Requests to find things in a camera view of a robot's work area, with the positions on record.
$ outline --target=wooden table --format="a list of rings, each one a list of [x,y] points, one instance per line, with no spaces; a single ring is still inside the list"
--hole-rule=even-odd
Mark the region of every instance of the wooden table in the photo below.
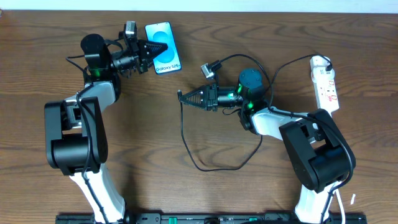
[[[103,113],[108,167],[129,206],[165,213],[292,210],[299,199],[284,144],[264,137],[259,152],[236,172],[202,173],[180,135],[177,90],[208,82],[200,65],[242,53],[273,74],[283,63],[321,52],[336,71],[340,110],[334,120],[357,161],[341,190],[345,210],[369,223],[398,219],[398,20],[378,14],[6,11],[0,19],[0,222],[53,223],[61,212],[91,212],[81,190],[45,158],[44,104],[74,95],[82,74],[65,61],[82,53],[80,40],[114,39],[127,20],[144,26],[170,21],[183,70],[151,69],[122,79],[122,95]],[[80,65],[85,61],[77,60]],[[256,67],[231,59],[221,84]],[[308,60],[279,73],[275,105],[316,109]],[[202,167],[236,166],[258,144],[237,116],[185,107],[185,137]],[[356,198],[353,205],[350,200]],[[336,200],[333,211],[338,212]]]

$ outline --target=brown tabletop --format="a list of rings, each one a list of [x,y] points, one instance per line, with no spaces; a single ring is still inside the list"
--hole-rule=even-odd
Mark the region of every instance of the brown tabletop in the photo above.
[[[177,90],[208,82],[200,65],[231,54],[260,60],[268,73],[320,52],[333,61],[340,109],[333,119],[357,166],[341,189],[345,210],[369,223],[398,219],[398,19],[379,14],[5,11],[0,19],[0,223],[53,223],[62,212],[91,212],[81,190],[45,157],[44,104],[72,96],[82,74],[65,61],[82,54],[80,40],[97,33],[115,39],[128,20],[144,26],[169,21],[182,71],[158,76],[153,68],[122,79],[119,101],[103,113],[106,162],[132,208],[165,213],[254,213],[292,210],[300,194],[282,141],[264,137],[239,171],[202,173],[180,135]],[[84,59],[76,60],[84,66]],[[234,58],[220,70],[234,85],[244,68]],[[283,69],[275,106],[316,109],[309,60]],[[258,144],[235,114],[184,107],[185,138],[201,167],[236,166]],[[356,194],[354,204],[350,204]],[[338,212],[336,199],[332,210]]]

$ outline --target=white wall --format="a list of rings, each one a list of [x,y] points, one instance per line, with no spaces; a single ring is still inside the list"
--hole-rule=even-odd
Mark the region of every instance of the white wall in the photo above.
[[[398,13],[398,0],[0,0],[0,8],[5,10]]]

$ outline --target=white cable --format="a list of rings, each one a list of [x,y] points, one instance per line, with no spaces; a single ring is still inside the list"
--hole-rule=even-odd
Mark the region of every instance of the white cable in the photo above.
[[[343,207],[343,201],[340,197],[340,192],[335,190],[336,196],[337,196],[337,201],[338,201],[338,206],[340,207],[340,213],[341,213],[341,224],[346,224],[346,214],[344,213],[344,207]]]

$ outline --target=white power strip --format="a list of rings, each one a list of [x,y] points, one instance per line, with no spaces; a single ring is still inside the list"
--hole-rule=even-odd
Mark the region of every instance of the white power strip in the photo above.
[[[315,89],[318,108],[325,109],[329,114],[338,110],[338,99],[335,85],[335,71],[326,71],[330,63],[321,56],[311,58],[311,79]]]

